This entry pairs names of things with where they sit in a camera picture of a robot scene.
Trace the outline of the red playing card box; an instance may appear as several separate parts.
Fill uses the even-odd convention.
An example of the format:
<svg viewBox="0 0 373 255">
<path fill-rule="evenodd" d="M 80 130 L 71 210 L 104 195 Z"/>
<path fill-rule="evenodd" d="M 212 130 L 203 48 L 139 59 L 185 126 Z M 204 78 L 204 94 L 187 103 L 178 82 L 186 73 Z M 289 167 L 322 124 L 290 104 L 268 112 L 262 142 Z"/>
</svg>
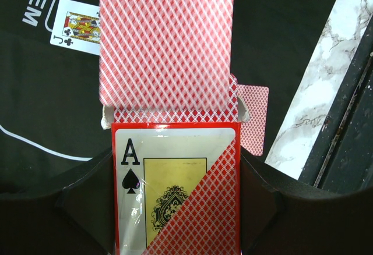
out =
<svg viewBox="0 0 373 255">
<path fill-rule="evenodd" d="M 115 254 L 240 254 L 237 90 L 221 111 L 114 112 Z"/>
</svg>

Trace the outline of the red backed card deck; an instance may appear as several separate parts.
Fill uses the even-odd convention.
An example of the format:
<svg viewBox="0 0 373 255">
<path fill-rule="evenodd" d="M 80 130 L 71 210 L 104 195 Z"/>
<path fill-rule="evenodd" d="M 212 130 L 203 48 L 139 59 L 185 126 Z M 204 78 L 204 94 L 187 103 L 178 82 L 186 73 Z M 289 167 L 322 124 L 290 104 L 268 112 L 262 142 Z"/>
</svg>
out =
<svg viewBox="0 0 373 255">
<path fill-rule="evenodd" d="M 103 105 L 227 105 L 233 0 L 100 0 L 100 17 Z"/>
</svg>

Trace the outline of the jack of clubs card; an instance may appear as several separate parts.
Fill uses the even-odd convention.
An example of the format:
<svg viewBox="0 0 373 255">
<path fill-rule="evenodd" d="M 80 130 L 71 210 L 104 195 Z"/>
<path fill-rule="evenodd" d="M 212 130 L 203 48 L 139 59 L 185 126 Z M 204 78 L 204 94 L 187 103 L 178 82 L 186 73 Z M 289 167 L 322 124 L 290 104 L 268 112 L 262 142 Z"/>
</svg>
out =
<svg viewBox="0 0 373 255">
<path fill-rule="evenodd" d="M 50 44 L 100 55 L 100 9 L 96 5 L 59 0 Z"/>
</svg>

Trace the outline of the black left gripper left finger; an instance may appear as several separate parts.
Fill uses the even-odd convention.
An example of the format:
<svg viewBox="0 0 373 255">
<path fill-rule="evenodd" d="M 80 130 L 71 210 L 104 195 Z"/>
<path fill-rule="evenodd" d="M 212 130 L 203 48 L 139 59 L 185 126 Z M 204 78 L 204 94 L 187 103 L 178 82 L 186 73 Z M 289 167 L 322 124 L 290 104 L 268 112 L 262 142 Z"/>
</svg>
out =
<svg viewBox="0 0 373 255">
<path fill-rule="evenodd" d="M 1 188 L 1 254 L 114 254 L 110 148 L 19 191 Z"/>
</svg>

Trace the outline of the red backed playing card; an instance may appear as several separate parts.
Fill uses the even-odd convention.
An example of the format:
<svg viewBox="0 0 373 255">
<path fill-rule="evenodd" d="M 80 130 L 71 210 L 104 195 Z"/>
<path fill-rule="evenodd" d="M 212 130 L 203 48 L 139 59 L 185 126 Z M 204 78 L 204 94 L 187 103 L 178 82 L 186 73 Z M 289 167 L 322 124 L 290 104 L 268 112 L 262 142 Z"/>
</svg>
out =
<svg viewBox="0 0 373 255">
<path fill-rule="evenodd" d="M 238 85 L 238 96 L 247 107 L 248 122 L 241 124 L 241 145 L 255 156 L 263 154 L 269 88 Z"/>
</svg>

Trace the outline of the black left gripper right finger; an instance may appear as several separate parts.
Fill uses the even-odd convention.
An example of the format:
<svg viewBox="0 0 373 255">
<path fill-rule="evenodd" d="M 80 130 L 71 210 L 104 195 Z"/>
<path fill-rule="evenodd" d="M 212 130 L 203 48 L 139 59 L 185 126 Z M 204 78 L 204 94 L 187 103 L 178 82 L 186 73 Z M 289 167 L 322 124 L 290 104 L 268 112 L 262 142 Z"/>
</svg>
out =
<svg viewBox="0 0 373 255">
<path fill-rule="evenodd" d="M 372 254 L 372 188 L 336 194 L 241 149 L 243 254 Z"/>
</svg>

